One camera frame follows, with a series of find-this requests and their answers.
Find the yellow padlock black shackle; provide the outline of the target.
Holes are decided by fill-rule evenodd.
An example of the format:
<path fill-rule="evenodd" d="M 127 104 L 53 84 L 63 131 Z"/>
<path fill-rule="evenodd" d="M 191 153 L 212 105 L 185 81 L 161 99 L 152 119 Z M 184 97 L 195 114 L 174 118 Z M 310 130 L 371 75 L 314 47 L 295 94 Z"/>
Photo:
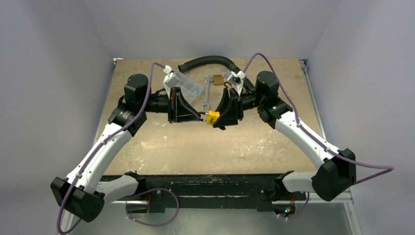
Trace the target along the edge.
<path fill-rule="evenodd" d="M 199 115 L 205 116 L 201 118 L 208 125 L 213 125 L 217 119 L 220 117 L 220 113 L 217 111 L 208 111 L 208 112 L 198 112 Z"/>

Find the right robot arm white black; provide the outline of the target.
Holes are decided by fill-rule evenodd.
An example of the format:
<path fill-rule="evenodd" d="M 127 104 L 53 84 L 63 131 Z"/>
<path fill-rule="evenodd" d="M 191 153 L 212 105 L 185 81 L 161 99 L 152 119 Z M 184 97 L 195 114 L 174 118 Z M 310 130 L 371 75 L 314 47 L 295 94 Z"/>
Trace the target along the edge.
<path fill-rule="evenodd" d="M 332 201 L 356 182 L 356 167 L 350 163 L 355 154 L 350 149 L 328 143 L 302 120 L 279 94 L 279 82 L 270 71 L 261 71 L 255 84 L 244 76 L 227 71 L 222 99 L 207 122 L 225 130 L 243 118 L 245 110 L 256 108 L 261 120 L 293 142 L 317 168 L 315 172 L 288 171 L 277 178 L 274 197 L 287 199 L 294 192 L 316 193 Z"/>

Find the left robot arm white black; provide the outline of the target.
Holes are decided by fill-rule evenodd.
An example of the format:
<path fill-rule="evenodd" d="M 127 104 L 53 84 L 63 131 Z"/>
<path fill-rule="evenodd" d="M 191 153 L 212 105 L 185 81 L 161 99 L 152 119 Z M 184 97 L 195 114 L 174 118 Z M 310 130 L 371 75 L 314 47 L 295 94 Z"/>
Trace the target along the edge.
<path fill-rule="evenodd" d="M 169 122 L 200 120 L 200 114 L 191 107 L 203 91 L 199 83 L 179 71 L 168 72 L 160 90 L 152 92 L 151 83 L 149 76 L 131 75 L 92 149 L 65 178 L 52 181 L 50 187 L 60 207 L 59 220 L 69 212 L 81 221 L 91 222 L 106 204 L 124 197 L 140 200 L 151 192 L 146 179 L 135 172 L 101 181 L 118 152 L 146 122 L 148 112 L 166 113 Z"/>

